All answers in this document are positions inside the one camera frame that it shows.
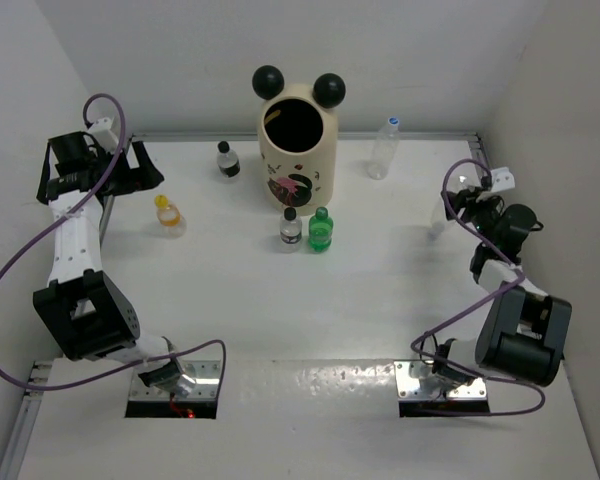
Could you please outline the tall clear blue cap bottle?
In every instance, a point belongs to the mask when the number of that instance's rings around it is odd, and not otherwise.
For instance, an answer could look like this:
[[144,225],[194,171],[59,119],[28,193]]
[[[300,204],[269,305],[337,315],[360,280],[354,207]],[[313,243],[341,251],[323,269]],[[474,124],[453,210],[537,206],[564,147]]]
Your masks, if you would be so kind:
[[371,179],[382,180],[387,176],[400,142],[399,126],[397,117],[389,117],[379,129],[367,164],[367,175]]

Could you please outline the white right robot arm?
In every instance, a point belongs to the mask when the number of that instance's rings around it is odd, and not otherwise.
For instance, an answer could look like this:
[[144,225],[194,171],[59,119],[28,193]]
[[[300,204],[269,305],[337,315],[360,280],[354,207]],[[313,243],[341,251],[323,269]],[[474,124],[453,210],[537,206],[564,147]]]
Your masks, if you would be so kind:
[[[445,216],[473,225],[482,239],[470,262],[476,284],[495,293],[522,273],[520,253],[528,236],[544,229],[523,204],[506,206],[481,187],[441,194]],[[446,340],[436,347],[433,373],[448,382],[469,384],[495,371],[537,386],[550,385],[563,357],[571,304],[525,279],[493,300],[476,339]]]

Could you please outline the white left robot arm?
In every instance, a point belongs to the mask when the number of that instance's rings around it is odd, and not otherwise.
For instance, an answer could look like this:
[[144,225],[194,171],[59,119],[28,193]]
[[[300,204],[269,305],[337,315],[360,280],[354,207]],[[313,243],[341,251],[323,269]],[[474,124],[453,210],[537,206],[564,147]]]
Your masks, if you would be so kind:
[[143,143],[132,145],[138,161],[132,168],[116,139],[106,146],[99,140],[77,131],[48,142],[57,163],[44,164],[37,199],[60,225],[47,285],[34,292],[33,305],[68,359],[131,363],[145,387],[174,394],[182,375],[174,345],[142,333],[132,304],[101,261],[106,199],[154,189],[164,177]]

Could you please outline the yellow cap orange bottle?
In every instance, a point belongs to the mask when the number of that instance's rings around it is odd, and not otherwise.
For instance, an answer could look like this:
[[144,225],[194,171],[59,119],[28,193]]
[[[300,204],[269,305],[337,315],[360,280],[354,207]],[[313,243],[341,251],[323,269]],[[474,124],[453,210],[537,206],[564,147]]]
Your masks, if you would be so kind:
[[186,219],[179,208],[166,195],[157,195],[154,198],[156,217],[166,234],[172,237],[181,237],[187,229]]

